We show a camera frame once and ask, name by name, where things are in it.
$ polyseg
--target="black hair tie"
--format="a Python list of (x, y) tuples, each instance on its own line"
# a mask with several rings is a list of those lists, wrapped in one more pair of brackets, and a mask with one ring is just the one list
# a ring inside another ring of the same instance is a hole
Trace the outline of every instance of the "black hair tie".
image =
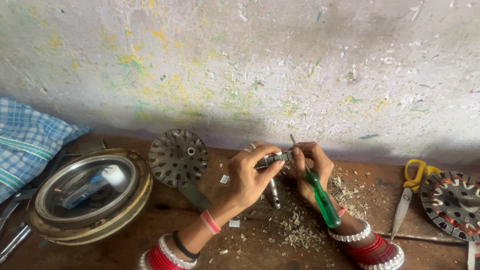
[(198, 259), (198, 257), (200, 256), (200, 252), (197, 253), (197, 254), (190, 253), (190, 251), (188, 251), (188, 250), (183, 246), (183, 244), (181, 243), (181, 241), (180, 241), (180, 239), (179, 239), (179, 236), (178, 236), (178, 233), (179, 233), (179, 231), (175, 231), (175, 232), (173, 233), (173, 241), (175, 241), (175, 244), (176, 244), (177, 247), (180, 249), (180, 251), (183, 252), (183, 254), (185, 254), (185, 256), (189, 257), (189, 258), (192, 259), (192, 260)]

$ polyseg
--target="yellow scissors handle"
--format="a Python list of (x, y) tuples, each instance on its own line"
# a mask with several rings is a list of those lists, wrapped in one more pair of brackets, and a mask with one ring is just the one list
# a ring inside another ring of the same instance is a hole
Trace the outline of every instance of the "yellow scissors handle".
[[(408, 176), (408, 166), (412, 163), (416, 163), (419, 165), (419, 170), (417, 171), (417, 175), (415, 176), (415, 179), (411, 179)], [(419, 188), (419, 184), (422, 176), (424, 174), (426, 176), (429, 176), (432, 172), (440, 173), (441, 170), (439, 170), (434, 166), (427, 166), (427, 164), (421, 160), (409, 160), (405, 165), (404, 175), (407, 181), (403, 184), (403, 187), (409, 187), (414, 193), (416, 193)]]

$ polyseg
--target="slotted metal disc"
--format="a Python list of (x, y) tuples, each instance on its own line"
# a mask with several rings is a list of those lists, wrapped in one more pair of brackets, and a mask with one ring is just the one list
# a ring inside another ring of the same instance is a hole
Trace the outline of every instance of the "slotted metal disc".
[(207, 169), (207, 147), (197, 134), (171, 129), (153, 140), (148, 162), (155, 178), (172, 187), (196, 184)]
[[(463, 198), (480, 199), (479, 181), (477, 177), (459, 172), (434, 173), (420, 184), (419, 194), (423, 208), (444, 232), (465, 241), (480, 242), (478, 233), (470, 235), (458, 226), (461, 224), (472, 230), (480, 228), (480, 208), (472, 209), (460, 205), (460, 199)], [(455, 226), (446, 218), (454, 220)]]

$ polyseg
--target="screwdriver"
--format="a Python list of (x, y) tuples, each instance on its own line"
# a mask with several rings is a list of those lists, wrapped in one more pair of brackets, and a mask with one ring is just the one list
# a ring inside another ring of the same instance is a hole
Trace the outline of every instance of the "screwdriver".
[[(297, 143), (297, 140), (295, 140), (293, 134), (290, 134), (290, 138), (292, 138), (292, 142), (295, 145)], [(320, 212), (325, 219), (325, 223), (330, 228), (340, 226), (342, 221), (340, 220), (340, 217), (338, 216), (335, 208), (333, 207), (332, 201), (330, 200), (328, 193), (324, 191), (324, 189), (320, 185), (320, 178), (318, 176), (318, 173), (311, 172), (310, 168), (307, 165), (307, 162), (305, 162), (305, 170), (307, 171), (307, 173), (304, 175), (305, 179), (307, 180), (307, 183), (312, 186), (312, 189), (315, 192), (315, 201), (317, 201), (318, 208), (320, 208)]]

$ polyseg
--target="scissor blade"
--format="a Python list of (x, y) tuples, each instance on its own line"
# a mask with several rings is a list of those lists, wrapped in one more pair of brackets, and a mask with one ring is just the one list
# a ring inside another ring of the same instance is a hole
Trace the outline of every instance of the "scissor blade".
[(395, 220), (393, 221), (392, 235), (390, 236), (390, 240), (393, 240), (396, 233), (398, 232), (398, 229), (400, 229), (400, 225), (402, 225), (403, 219), (407, 214), (408, 206), (410, 205), (412, 195), (413, 192), (409, 187), (403, 189), (402, 197), (396, 208)]

